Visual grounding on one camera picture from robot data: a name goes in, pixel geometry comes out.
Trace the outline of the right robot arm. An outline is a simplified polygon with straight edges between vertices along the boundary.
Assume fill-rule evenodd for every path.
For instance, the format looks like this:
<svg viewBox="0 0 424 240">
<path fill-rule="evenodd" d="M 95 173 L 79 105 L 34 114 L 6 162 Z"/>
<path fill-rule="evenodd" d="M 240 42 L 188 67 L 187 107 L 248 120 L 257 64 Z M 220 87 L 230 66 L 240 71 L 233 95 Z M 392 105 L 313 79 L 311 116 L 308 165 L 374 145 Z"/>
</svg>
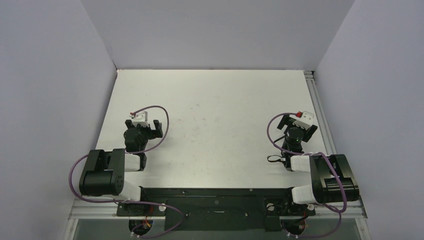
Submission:
<svg viewBox="0 0 424 240">
<path fill-rule="evenodd" d="M 344 154 L 326 155 L 323 152 L 304 151 L 302 144 L 307 143 L 316 130 L 315 116 L 307 111 L 297 113 L 281 113 L 277 129 L 283 131 L 278 140 L 273 140 L 270 133 L 267 137 L 272 145 L 280 150 L 280 162 L 287 171 L 310 175 L 310 183 L 295 186 L 291 194 L 282 199 L 283 209 L 289 213 L 296 213 L 302 205 L 320 204 L 328 206 L 330 203 L 357 201 L 360 190 L 353 175 L 352 169 Z"/>
</svg>

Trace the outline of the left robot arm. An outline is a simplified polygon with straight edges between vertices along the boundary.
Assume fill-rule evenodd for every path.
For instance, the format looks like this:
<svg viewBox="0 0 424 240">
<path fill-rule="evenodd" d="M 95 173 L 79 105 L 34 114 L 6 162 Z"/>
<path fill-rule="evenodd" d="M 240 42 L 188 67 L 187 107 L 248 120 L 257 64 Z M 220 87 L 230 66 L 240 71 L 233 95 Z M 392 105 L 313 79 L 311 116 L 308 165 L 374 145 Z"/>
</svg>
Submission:
<svg viewBox="0 0 424 240">
<path fill-rule="evenodd" d="M 145 150 L 149 140 L 163 138 L 162 123 L 153 120 L 154 128 L 147 121 L 125 121 L 123 133 L 125 148 L 111 151 L 94 149 L 88 153 L 78 188 L 83 196 L 108 197 L 129 203 L 136 215 L 149 209 L 149 201 L 142 197 L 142 187 L 125 180 L 125 173 L 141 172 L 146 168 Z"/>
</svg>

